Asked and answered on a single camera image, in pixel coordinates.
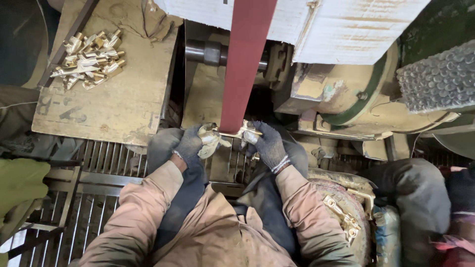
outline brass part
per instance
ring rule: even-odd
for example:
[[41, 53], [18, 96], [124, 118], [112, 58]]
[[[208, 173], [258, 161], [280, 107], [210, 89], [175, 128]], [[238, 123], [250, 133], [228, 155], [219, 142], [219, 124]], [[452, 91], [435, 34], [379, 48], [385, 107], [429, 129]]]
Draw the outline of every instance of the brass part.
[[99, 50], [102, 48], [103, 45], [104, 45], [104, 40], [102, 40], [96, 34], [93, 34], [84, 42], [84, 47], [80, 50], [80, 52], [87, 53], [94, 50]]
[[94, 76], [94, 80], [96, 82], [98, 82], [102, 79], [107, 79], [108, 78], [106, 73], [100, 72], [100, 71], [93, 71], [92, 75]]
[[107, 39], [104, 40], [105, 48], [118, 49], [119, 46], [122, 44], [122, 40], [120, 39], [120, 36], [122, 35], [122, 31], [120, 31], [119, 35], [116, 35], [116, 33], [117, 31], [115, 31], [114, 33], [109, 33], [107, 35]]
[[351, 246], [358, 232], [361, 230], [358, 221], [353, 217], [353, 215], [346, 213], [330, 196], [326, 196], [323, 199], [323, 203], [333, 212], [343, 217], [343, 231], [345, 232], [346, 240]]
[[125, 51], [123, 51], [123, 50], [117, 51], [117, 56], [118, 56], [118, 57], [123, 57], [123, 56], [125, 56]]
[[107, 64], [110, 62], [110, 60], [108, 60], [106, 57], [96, 57], [96, 60], [99, 65]]
[[84, 34], [83, 34], [82, 32], [78, 32], [78, 33], [76, 33], [76, 35], [74, 35], [74, 36], [75, 36], [76, 38], [78, 38], [79, 40], [84, 41], [85, 36], [84, 36]]
[[373, 220], [373, 208], [375, 198], [374, 193], [365, 194], [353, 188], [347, 188], [346, 190], [353, 195], [357, 195], [364, 198], [364, 213], [366, 215], [366, 219]]
[[107, 74], [107, 77], [112, 78], [122, 72], [122, 68], [117, 62], [112, 62], [102, 67], [102, 72]]
[[51, 77], [63, 77], [63, 87], [70, 90], [78, 80], [83, 80], [86, 90], [123, 71], [126, 61], [120, 59], [124, 51], [115, 49], [122, 43], [121, 30], [106, 35], [104, 31], [86, 37], [78, 32], [65, 40], [67, 56], [62, 66], [56, 67]]
[[[219, 132], [219, 128], [216, 126], [216, 123], [213, 123], [213, 128], [212, 128], [214, 131], [217, 131]], [[254, 126], [252, 125], [252, 122], [249, 122], [247, 120], [242, 120], [242, 126], [241, 128], [239, 129], [239, 131], [235, 134], [230, 134], [230, 133], [221, 133], [219, 132], [220, 135], [222, 136], [229, 136], [229, 137], [235, 137], [235, 138], [241, 138], [242, 139], [242, 135], [245, 131], [249, 131], [249, 132], [253, 132], [259, 136], [262, 135], [262, 133], [258, 130], [256, 130], [254, 128]]]
[[77, 53], [81, 49], [82, 44], [83, 42], [81, 41], [81, 39], [76, 38], [74, 36], [71, 36], [69, 38], [69, 41], [63, 41], [63, 45], [66, 47], [66, 53], [68, 55]]
[[127, 65], [127, 62], [123, 59], [117, 60], [116, 63], [119, 65], [119, 67], [124, 67]]
[[121, 30], [117, 29], [117, 30], [115, 30], [115, 32], [113, 34], [120, 38], [120, 37], [122, 37], [123, 32]]
[[95, 71], [99, 70], [99, 62], [102, 62], [102, 59], [89, 57], [87, 58], [84, 53], [78, 53], [77, 65], [76, 66], [63, 66], [61, 69], [53, 71], [51, 77], [57, 76], [66, 76], [70, 74], [83, 73], [86, 71]]

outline tan jacket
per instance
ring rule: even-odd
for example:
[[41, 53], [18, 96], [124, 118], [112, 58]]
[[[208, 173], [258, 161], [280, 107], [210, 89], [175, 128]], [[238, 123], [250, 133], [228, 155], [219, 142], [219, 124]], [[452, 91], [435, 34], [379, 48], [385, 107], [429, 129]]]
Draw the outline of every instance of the tan jacket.
[[[80, 266], [145, 266], [157, 228], [183, 182], [168, 161], [141, 184], [128, 184], [120, 207], [88, 246]], [[301, 253], [311, 266], [359, 266], [338, 222], [325, 210], [314, 186], [293, 167], [277, 175], [283, 212], [296, 228]], [[170, 243], [152, 255], [153, 266], [295, 266], [289, 254], [262, 229], [256, 210], [237, 216], [210, 185]]]

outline white cardboard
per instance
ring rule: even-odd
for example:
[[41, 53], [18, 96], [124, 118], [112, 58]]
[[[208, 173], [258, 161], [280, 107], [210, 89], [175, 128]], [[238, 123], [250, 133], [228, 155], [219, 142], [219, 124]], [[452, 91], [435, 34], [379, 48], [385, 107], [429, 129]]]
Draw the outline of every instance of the white cardboard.
[[[231, 30], [234, 0], [155, 0], [167, 14]], [[277, 0], [267, 39], [294, 62], [372, 65], [430, 0]]]

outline metal shaft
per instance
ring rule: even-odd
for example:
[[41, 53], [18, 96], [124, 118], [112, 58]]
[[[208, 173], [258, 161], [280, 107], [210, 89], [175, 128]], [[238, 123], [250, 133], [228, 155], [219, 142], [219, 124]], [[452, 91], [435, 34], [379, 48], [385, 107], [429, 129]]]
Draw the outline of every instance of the metal shaft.
[[[186, 60], [210, 66], [226, 66], [228, 63], [228, 46], [224, 46], [220, 42], [188, 39], [185, 45], [185, 57]], [[268, 54], [262, 54], [257, 71], [264, 72], [267, 69], [268, 61]]]

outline red sanding belt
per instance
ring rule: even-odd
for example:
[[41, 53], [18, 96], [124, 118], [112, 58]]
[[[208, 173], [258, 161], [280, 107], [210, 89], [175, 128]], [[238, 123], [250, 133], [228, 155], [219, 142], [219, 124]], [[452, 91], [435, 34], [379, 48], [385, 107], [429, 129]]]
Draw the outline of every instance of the red sanding belt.
[[239, 131], [277, 0], [235, 0], [219, 131]]

